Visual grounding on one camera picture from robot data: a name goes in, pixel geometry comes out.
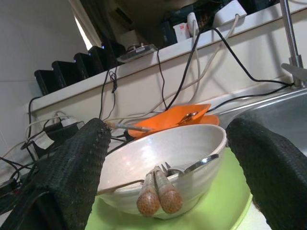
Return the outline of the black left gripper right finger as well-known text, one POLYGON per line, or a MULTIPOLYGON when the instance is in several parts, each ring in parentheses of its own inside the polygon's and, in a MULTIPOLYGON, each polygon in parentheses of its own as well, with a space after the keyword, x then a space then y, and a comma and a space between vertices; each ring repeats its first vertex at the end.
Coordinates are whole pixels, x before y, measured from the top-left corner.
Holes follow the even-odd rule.
POLYGON ((243 118, 226 128, 256 204, 272 230, 307 230, 307 156, 289 139, 243 118))

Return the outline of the white counter ledge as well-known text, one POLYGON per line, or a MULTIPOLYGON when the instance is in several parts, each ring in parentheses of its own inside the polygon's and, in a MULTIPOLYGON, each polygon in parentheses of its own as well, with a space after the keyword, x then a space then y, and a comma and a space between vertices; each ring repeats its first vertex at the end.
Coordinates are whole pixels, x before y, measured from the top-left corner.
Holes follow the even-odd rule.
POLYGON ((239 19, 227 38, 237 59, 223 47, 196 87, 198 70, 205 68, 220 40, 216 32, 207 31, 198 41, 199 61, 188 62, 192 47, 188 39, 119 66, 115 92, 113 83, 100 73, 34 100, 31 112, 39 119, 59 110, 82 120, 126 117, 153 107, 160 110, 161 100, 178 105, 193 98, 201 103, 248 89, 266 92, 278 87, 265 80, 291 80, 281 68, 289 60, 289 48, 279 4, 239 19))

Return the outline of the white power adapter box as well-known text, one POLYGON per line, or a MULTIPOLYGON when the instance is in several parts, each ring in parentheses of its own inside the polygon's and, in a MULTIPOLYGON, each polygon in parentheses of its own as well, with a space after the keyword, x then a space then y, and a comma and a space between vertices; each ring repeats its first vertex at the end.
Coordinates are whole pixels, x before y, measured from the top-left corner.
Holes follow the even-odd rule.
POLYGON ((239 18, 242 18, 247 16, 247 12, 238 0, 232 0, 216 12, 213 20, 213 27, 217 28, 232 22, 236 15, 238 15, 239 18))

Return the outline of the white box with red print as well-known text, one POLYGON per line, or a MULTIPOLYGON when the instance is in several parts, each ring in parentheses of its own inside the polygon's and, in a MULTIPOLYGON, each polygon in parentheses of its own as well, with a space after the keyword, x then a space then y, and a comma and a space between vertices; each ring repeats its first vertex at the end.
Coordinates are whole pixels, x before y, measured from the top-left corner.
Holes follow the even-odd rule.
POLYGON ((185 41, 189 38, 191 38, 191 35, 189 33, 189 27, 187 23, 180 23, 173 26, 173 29, 175 31, 177 42, 185 41))

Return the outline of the silver metal faucet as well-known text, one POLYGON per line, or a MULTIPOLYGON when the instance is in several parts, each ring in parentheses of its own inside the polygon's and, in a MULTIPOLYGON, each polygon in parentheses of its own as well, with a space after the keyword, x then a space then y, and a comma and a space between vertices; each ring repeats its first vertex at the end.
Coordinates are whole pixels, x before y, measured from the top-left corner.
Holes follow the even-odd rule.
POLYGON ((283 63, 281 67, 287 72, 292 74, 294 86, 297 88, 307 87, 307 69, 303 68, 303 62, 301 55, 298 53, 295 33, 293 29, 293 23, 290 13, 288 0, 279 0, 283 24, 286 32, 286 38, 288 42, 290 57, 289 64, 283 63))

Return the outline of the white ceramic bowl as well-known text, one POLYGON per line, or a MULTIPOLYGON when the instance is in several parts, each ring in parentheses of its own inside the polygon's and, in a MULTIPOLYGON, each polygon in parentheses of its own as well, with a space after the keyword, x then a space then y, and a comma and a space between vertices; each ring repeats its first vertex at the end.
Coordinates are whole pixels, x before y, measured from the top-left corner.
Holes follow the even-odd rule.
POLYGON ((181 194, 182 208, 174 214, 159 209, 153 217, 171 219, 180 216, 192 209, 210 189, 220 169, 226 142, 225 130, 208 124, 176 127, 133 141, 106 157, 97 196, 119 211, 139 215, 139 192, 146 174, 155 166, 161 169, 164 162, 179 166, 219 154, 218 159, 187 174, 168 176, 181 194))

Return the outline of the black power strip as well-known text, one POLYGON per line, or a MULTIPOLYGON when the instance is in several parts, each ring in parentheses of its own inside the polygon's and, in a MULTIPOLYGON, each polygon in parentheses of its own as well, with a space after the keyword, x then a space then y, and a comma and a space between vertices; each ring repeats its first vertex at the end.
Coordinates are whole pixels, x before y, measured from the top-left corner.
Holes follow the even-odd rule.
POLYGON ((43 128, 47 136, 55 142, 64 142, 73 137, 79 129, 84 125, 84 122, 76 122, 68 126, 63 126, 62 123, 56 123, 43 128))

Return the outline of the stainless steel sink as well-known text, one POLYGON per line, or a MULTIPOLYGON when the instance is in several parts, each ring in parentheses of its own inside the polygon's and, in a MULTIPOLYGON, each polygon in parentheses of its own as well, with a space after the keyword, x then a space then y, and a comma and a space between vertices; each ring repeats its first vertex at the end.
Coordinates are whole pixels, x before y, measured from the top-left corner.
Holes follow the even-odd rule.
POLYGON ((259 123, 289 139, 307 156, 307 89, 233 107, 217 115, 223 128, 235 118, 259 123))

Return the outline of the silver metal spoon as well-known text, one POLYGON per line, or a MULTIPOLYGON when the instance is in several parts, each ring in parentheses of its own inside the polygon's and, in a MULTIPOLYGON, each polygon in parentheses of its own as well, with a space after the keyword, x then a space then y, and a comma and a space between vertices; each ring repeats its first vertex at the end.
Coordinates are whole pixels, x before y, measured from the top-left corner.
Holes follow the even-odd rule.
POLYGON ((186 115, 178 122, 178 124, 182 124, 182 123, 185 123, 185 122, 191 120, 191 119, 193 118, 193 116, 195 116, 195 115, 197 115, 197 114, 198 114, 197 111, 196 111, 196 112, 191 112, 191 113, 186 114, 186 115))

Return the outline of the dark blue box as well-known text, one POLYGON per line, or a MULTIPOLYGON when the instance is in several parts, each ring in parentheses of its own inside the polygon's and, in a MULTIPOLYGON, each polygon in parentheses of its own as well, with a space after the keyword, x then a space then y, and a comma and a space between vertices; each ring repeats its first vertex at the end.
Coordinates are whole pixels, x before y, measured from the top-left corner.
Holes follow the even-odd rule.
POLYGON ((177 38, 174 29, 169 21, 163 21, 160 23, 160 30, 163 38, 164 46, 171 46, 177 43, 177 38))

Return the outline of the light green plate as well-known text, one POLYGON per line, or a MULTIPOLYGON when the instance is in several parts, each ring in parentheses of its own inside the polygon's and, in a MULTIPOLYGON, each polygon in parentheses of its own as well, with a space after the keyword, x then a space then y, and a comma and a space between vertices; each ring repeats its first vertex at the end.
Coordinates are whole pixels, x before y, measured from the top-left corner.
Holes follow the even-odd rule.
POLYGON ((120 212, 97 198, 85 230, 236 230, 251 200, 243 170, 226 148, 211 188, 187 213, 166 220, 146 218, 120 212))

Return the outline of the white power plug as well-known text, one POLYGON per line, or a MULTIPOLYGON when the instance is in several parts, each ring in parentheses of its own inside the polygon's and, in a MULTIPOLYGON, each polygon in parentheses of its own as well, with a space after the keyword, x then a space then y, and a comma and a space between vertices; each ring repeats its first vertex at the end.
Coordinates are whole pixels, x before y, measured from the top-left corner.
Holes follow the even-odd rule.
POLYGON ((73 116, 58 116, 58 119, 63 127, 67 127, 77 122, 73 116))

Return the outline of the black box with blue light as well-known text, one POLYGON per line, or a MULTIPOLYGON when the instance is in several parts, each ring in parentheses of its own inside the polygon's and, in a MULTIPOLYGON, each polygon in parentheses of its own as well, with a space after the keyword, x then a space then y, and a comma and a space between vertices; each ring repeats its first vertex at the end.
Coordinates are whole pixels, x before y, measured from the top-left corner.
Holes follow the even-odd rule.
POLYGON ((51 66, 61 88, 65 88, 82 80, 77 64, 74 62, 54 61, 51 66))
POLYGON ((94 61, 89 54, 77 53, 74 55, 73 59, 82 79, 87 79, 97 74, 94 61))
POLYGON ((34 76, 43 95, 48 95, 60 89, 52 70, 36 70, 34 76))
POLYGON ((115 68, 118 65, 117 60, 110 49, 92 46, 88 53, 92 57, 94 66, 98 73, 115 68))

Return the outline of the orange square bowl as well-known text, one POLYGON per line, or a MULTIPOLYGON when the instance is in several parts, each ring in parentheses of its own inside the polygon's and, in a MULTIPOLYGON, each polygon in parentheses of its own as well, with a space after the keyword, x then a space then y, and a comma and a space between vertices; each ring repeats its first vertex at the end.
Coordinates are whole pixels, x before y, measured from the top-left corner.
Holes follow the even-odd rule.
POLYGON ((158 115, 145 119, 135 124, 137 127, 148 127, 151 128, 151 131, 148 132, 140 132, 134 130, 128 130, 128 134, 135 138, 139 139, 145 137, 147 135, 160 132, 166 129, 200 124, 200 120, 204 115, 208 115, 207 112, 211 107, 210 104, 187 104, 175 106, 173 108, 168 109, 165 112, 162 112, 158 115), (185 123, 178 124, 178 122, 188 113, 198 112, 197 115, 193 116, 193 118, 185 123))

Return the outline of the flat grey electronic device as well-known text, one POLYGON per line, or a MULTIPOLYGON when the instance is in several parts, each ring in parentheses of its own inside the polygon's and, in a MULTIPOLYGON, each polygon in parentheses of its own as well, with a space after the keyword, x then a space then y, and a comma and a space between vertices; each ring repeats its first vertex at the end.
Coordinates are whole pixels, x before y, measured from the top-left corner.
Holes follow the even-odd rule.
POLYGON ((135 48, 131 51, 128 51, 126 54, 120 56, 117 58, 118 62, 121 63, 128 63, 130 61, 133 61, 135 59, 141 58, 143 56, 146 56, 148 54, 154 53, 158 49, 155 47, 155 45, 143 45, 138 48, 135 48))

